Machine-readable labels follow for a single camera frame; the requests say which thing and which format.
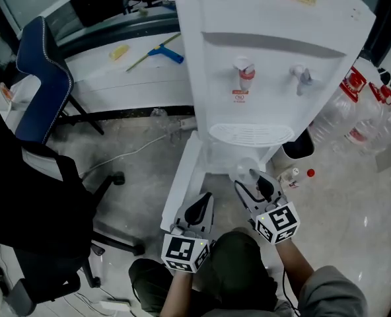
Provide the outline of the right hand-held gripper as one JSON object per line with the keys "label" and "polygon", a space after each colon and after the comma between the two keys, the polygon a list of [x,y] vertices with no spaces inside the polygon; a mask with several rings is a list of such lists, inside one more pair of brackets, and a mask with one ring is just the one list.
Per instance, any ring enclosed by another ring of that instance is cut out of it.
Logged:
{"label": "right hand-held gripper", "polygon": [[[287,203],[281,184],[273,176],[256,169],[250,169],[250,174],[256,179],[257,188],[268,203],[284,204],[256,216],[254,230],[270,244],[279,244],[290,239],[300,225],[294,203],[292,201]],[[234,188],[247,210],[258,210],[257,199],[243,183],[235,180]]]}

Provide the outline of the clear plastic cup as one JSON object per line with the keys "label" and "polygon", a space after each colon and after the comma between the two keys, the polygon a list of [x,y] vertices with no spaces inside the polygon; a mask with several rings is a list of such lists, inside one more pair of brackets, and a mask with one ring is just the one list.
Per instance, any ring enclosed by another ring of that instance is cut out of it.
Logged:
{"label": "clear plastic cup", "polygon": [[252,158],[243,158],[229,169],[229,178],[234,182],[238,181],[245,185],[254,185],[258,177],[251,173],[251,170],[257,170],[258,163]]}

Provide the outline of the white water dispenser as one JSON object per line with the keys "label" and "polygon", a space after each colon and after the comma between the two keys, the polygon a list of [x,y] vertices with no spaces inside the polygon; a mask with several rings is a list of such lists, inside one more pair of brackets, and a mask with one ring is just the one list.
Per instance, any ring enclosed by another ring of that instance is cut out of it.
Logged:
{"label": "white water dispenser", "polygon": [[[295,141],[348,74],[375,22],[362,0],[175,0],[197,131],[178,174],[228,174],[243,158],[265,164]],[[236,57],[256,74],[240,90]],[[315,70],[323,88],[298,96],[289,70]]]}

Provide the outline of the person's left forearm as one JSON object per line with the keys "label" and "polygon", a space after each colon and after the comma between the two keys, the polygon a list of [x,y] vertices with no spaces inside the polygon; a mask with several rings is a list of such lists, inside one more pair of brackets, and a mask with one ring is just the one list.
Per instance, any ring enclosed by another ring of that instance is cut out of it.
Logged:
{"label": "person's left forearm", "polygon": [[159,317],[188,317],[193,273],[177,271],[174,274]]}

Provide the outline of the small clear bottle white cap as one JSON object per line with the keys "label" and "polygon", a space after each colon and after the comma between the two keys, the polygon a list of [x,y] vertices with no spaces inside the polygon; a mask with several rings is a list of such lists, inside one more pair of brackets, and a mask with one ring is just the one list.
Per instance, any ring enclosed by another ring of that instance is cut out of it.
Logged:
{"label": "small clear bottle white cap", "polygon": [[280,183],[283,189],[297,188],[299,186],[298,176],[298,168],[289,168],[278,176],[277,181]]}

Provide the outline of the clear bottle with red cap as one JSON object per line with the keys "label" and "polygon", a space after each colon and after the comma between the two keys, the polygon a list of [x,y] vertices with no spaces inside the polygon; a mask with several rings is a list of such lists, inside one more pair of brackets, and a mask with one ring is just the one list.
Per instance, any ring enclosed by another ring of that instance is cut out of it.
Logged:
{"label": "clear bottle with red cap", "polygon": [[298,184],[303,183],[315,176],[315,170],[312,168],[299,168],[299,173],[297,175],[296,181]]}

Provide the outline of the black trash bin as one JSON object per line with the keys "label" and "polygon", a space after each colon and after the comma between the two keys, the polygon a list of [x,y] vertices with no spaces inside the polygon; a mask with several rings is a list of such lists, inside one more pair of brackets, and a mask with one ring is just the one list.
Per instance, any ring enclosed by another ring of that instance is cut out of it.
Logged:
{"label": "black trash bin", "polygon": [[315,152],[315,146],[307,129],[293,142],[283,144],[283,152],[293,160],[303,159]]}

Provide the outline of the red hot water tap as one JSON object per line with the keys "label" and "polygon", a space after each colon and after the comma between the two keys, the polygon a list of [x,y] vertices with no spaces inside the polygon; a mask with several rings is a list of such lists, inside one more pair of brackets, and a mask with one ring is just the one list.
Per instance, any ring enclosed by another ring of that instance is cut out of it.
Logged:
{"label": "red hot water tap", "polygon": [[236,57],[233,67],[238,71],[239,85],[242,92],[248,92],[256,74],[254,63],[244,56]]}

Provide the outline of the blue cold water tap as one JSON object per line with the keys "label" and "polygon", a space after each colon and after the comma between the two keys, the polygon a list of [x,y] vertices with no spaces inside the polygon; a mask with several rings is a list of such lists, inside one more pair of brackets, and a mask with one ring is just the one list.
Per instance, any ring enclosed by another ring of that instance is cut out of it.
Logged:
{"label": "blue cold water tap", "polygon": [[323,88],[321,76],[304,65],[294,65],[289,70],[290,74],[297,78],[296,92],[298,96],[309,95]]}

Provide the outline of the white power strip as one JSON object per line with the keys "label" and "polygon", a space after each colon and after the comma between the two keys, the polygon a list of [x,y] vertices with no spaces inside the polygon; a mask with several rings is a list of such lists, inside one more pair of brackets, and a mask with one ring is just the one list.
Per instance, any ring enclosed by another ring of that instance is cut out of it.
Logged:
{"label": "white power strip", "polygon": [[116,301],[116,300],[101,300],[100,305],[106,310],[130,312],[131,305],[128,302]]}

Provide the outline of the black office chair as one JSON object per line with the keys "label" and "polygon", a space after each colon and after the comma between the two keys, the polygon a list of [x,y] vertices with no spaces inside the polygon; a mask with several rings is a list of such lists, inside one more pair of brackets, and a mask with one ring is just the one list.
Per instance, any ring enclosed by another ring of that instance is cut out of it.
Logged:
{"label": "black office chair", "polygon": [[77,292],[79,270],[90,287],[99,287],[89,257],[102,254],[104,246],[144,253],[142,245],[114,240],[93,227],[108,188],[124,182],[123,172],[115,172],[88,191],[73,159],[18,139],[0,115],[0,244],[14,250],[23,273],[6,298],[19,317]]}

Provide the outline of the yellow sponge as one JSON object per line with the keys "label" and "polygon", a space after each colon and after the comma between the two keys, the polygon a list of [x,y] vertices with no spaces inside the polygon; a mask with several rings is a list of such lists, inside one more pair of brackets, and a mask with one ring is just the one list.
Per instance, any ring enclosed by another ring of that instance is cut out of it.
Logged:
{"label": "yellow sponge", "polygon": [[121,56],[125,55],[128,50],[129,46],[127,44],[120,45],[109,53],[109,58],[112,61],[116,61],[117,59],[121,58]]}

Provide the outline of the blue chair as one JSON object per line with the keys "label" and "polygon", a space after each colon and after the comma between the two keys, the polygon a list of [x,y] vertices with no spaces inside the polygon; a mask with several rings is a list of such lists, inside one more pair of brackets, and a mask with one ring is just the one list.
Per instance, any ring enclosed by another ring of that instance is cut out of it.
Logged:
{"label": "blue chair", "polygon": [[75,84],[73,75],[44,17],[36,17],[23,28],[16,65],[21,73],[36,77],[40,82],[40,87],[15,129],[18,139],[46,144],[68,103],[97,132],[104,134],[103,129],[71,96]]}

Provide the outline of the black padded chair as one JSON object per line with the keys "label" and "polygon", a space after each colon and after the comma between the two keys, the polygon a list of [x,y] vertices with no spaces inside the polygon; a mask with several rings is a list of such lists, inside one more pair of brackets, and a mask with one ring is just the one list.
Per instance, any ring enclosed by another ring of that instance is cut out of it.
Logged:
{"label": "black padded chair", "polygon": [[124,12],[124,0],[71,0],[84,27],[93,26]]}

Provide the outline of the black window frame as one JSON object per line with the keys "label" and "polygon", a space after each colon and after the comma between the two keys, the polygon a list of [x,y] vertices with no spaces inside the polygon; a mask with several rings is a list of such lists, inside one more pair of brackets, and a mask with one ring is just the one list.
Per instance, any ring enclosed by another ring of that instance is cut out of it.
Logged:
{"label": "black window frame", "polygon": [[18,52],[25,26],[38,16],[65,57],[179,29],[174,0],[0,0],[0,57]]}

